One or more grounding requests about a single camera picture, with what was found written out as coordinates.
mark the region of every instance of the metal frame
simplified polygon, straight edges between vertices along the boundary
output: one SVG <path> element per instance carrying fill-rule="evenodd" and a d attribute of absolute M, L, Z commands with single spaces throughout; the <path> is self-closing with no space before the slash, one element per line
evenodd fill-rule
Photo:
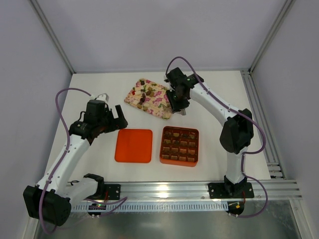
<path fill-rule="evenodd" d="M 42 23 L 43 28 L 45 29 L 45 31 L 48 33 L 53 45 L 55 46 L 55 48 L 57 49 L 58 53 L 60 54 L 60 56 L 62 57 L 62 60 L 64 61 L 65 66 L 69 69 L 71 74 L 74 74 L 75 71 L 68 59 L 68 57 L 66 56 L 58 38 L 56 37 L 49 21 L 46 19 L 46 16 L 44 15 L 44 12 L 42 11 L 42 8 L 40 7 L 39 3 L 37 0 L 29 0 L 29 3 L 31 4 L 34 12 L 36 13 L 36 15 L 38 16 L 40 22 Z"/>
<path fill-rule="evenodd" d="M 272 40 L 276 36 L 280 26 L 282 25 L 284 19 L 288 15 L 288 13 L 289 13 L 290 9 L 292 8 L 292 6 L 294 5 L 295 1 L 296 0 L 286 0 L 285 1 L 284 5 L 280 9 L 273 25 L 271 26 L 269 32 L 267 33 L 261 47 L 259 48 L 259 50 L 258 50 L 258 52 L 253 60 L 253 63 L 249 69 L 250 73 L 253 73 L 254 70 L 256 69 L 256 66 L 258 65 L 261 58 L 264 56 L 265 52 L 268 49 L 268 46 L 270 45 L 270 43 L 272 42 Z"/>
<path fill-rule="evenodd" d="M 30 5 L 33 7 L 35 13 L 37 14 L 39 20 L 41 21 L 44 29 L 47 31 L 49 37 L 51 38 L 52 43 L 61 55 L 66 67 L 69 69 L 71 74 L 75 74 L 76 72 L 74 71 L 70 61 L 68 60 L 68 57 L 66 56 L 61 44 L 59 43 L 59 40 L 56 37 L 52 27 L 50 26 L 38 1 L 29 0 L 29 2 Z M 312 234 L 312 230 L 310 227 L 311 223 L 309 223 L 309 221 L 307 220 L 308 214 L 305 210 L 301 192 L 295 180 L 285 180 L 285 174 L 282 171 L 282 166 L 280 164 L 280 155 L 276 150 L 276 144 L 272 137 L 271 130 L 252 77 L 256 66 L 258 65 L 268 46 L 274 39 L 276 33 L 278 32 L 281 24 L 289 13 L 294 2 L 295 0 L 285 1 L 265 40 L 263 41 L 258 53 L 256 54 L 252 66 L 250 67 L 250 69 L 240 69 L 240 71 L 254 118 L 256 122 L 264 129 L 267 138 L 265 156 L 272 180 L 264 180 L 262 181 L 262 183 L 266 187 L 270 200 L 290 200 L 302 237 L 311 239 L 314 238 L 314 235 Z M 123 182 L 120 184 L 122 187 L 121 196 L 127 196 L 129 198 L 127 202 L 135 205 L 142 205 L 143 203 L 151 202 L 213 202 L 214 200 L 209 198 L 207 187 L 208 183 L 210 182 Z M 247 200 L 265 200 L 265 195 L 260 185 L 256 182 L 252 182 L 252 185 L 256 197 L 254 199 Z M 33 238 L 37 224 L 38 220 L 29 218 L 28 224 L 25 228 L 24 238 Z"/>

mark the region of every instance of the metal plate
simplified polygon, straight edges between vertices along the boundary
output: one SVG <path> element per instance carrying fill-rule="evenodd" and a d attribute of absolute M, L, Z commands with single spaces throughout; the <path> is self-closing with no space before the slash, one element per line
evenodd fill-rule
<path fill-rule="evenodd" d="M 246 183 L 242 189 L 245 192 L 245 198 L 254 198 L 254 190 L 251 183 Z M 227 199 L 229 198 L 228 193 L 224 189 L 224 183 L 209 183 L 208 184 L 208 193 L 211 199 Z M 243 198 L 243 195 L 233 196 L 231 198 Z"/>
<path fill-rule="evenodd" d="M 116 207 L 116 205 L 107 205 L 103 210 L 90 210 L 92 203 L 80 203 L 72 208 L 72 213 L 83 212 L 108 212 Z M 150 213 L 150 212 L 211 212 L 211 211 L 227 211 L 227 202 L 125 202 L 117 210 L 117 213 Z"/>

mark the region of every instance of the compartment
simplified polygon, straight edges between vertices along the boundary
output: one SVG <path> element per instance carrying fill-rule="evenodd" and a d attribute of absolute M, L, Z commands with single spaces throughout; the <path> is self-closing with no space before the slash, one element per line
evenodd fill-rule
<path fill-rule="evenodd" d="M 197 155 L 197 148 L 188 148 L 188 152 L 190 155 L 195 156 Z"/>
<path fill-rule="evenodd" d="M 178 160 L 178 154 L 172 153 L 169 157 L 170 160 Z"/>
<path fill-rule="evenodd" d="M 179 152 L 181 153 L 181 154 L 186 154 L 187 153 L 187 147 L 179 147 Z"/>
<path fill-rule="evenodd" d="M 197 140 L 195 140 L 195 139 L 189 139 L 189 140 L 188 140 L 188 146 L 189 146 L 189 147 L 196 147 L 196 146 L 197 146 Z"/>
<path fill-rule="evenodd" d="M 184 139 L 184 138 L 182 138 L 182 139 L 180 140 L 180 145 L 181 145 L 181 146 L 187 146 L 187 140 Z"/>
<path fill-rule="evenodd" d="M 179 161 L 185 162 L 186 161 L 186 156 L 181 156 L 180 155 L 178 159 L 179 159 Z"/>

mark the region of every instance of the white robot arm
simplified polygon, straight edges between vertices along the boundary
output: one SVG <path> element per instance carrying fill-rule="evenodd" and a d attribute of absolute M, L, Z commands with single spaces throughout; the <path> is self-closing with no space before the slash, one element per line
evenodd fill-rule
<path fill-rule="evenodd" d="M 241 192 L 241 189 L 247 182 L 247 178 L 241 172 L 242 156 L 243 152 L 247 151 L 253 137 L 253 125 L 248 120 L 228 109 L 239 111 L 249 118 L 252 118 L 251 112 L 248 109 L 241 111 L 227 103 L 214 93 L 204 80 L 199 77 L 204 87 L 212 92 L 219 101 L 228 106 L 228 109 L 226 109 L 204 90 L 194 74 L 186 76 L 179 68 L 175 68 L 166 75 L 166 78 L 165 81 L 169 82 L 171 87 L 171 90 L 167 91 L 166 95 L 173 113 L 184 111 L 189 106 L 188 100 L 192 99 L 216 117 L 223 127 L 220 142 L 227 151 L 227 171 L 224 177 L 225 189 L 230 196 Z"/>
<path fill-rule="evenodd" d="M 95 138 L 101 133 L 127 127 L 121 106 L 117 105 L 115 108 L 118 114 L 116 119 L 104 100 L 95 99 L 87 103 L 83 121 L 80 118 L 70 126 L 68 149 L 65 144 L 44 177 L 34 187 L 27 186 L 24 190 L 23 197 L 30 217 L 40 218 L 39 205 L 43 194 L 43 220 L 56 226 L 63 225 L 70 215 L 71 207 L 82 200 L 104 197 L 104 178 L 98 175 L 86 174 L 76 185 L 66 185 L 79 159 Z"/>

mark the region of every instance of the white table surface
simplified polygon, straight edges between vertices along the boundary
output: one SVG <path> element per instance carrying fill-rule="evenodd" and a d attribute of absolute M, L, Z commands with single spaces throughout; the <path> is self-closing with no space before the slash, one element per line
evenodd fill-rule
<path fill-rule="evenodd" d="M 198 72 L 211 89 L 230 104 L 239 109 L 250 105 L 239 71 Z M 93 173 L 104 177 L 105 181 L 138 182 L 138 181 L 208 181 L 223 180 L 226 173 L 226 151 L 219 142 L 222 127 L 207 110 L 195 101 L 190 101 L 186 116 L 174 114 L 169 120 L 162 120 L 139 111 L 126 103 L 124 98 L 139 78 L 146 78 L 157 83 L 168 85 L 163 81 L 164 72 L 141 73 L 103 73 L 74 74 L 70 87 L 80 88 L 91 94 L 107 93 L 110 96 L 109 106 L 115 112 L 115 105 L 120 104 L 128 121 L 128 128 L 146 128 L 153 131 L 152 160 L 147 164 L 117 163 L 114 159 L 118 131 L 102 134 L 96 138 L 88 151 L 80 159 L 70 180 L 81 180 L 83 175 Z M 63 116 L 70 126 L 86 109 L 89 98 L 78 91 L 69 91 L 63 107 Z M 196 128 L 199 131 L 199 160 L 195 167 L 183 167 L 162 164 L 160 162 L 160 140 L 162 129 L 167 126 Z M 60 121 L 51 154 L 47 164 L 54 162 L 66 141 L 66 134 Z M 254 128 L 249 151 L 261 147 L 261 142 Z M 270 179 L 266 159 L 263 153 L 247 155 L 246 173 L 257 179 Z"/>

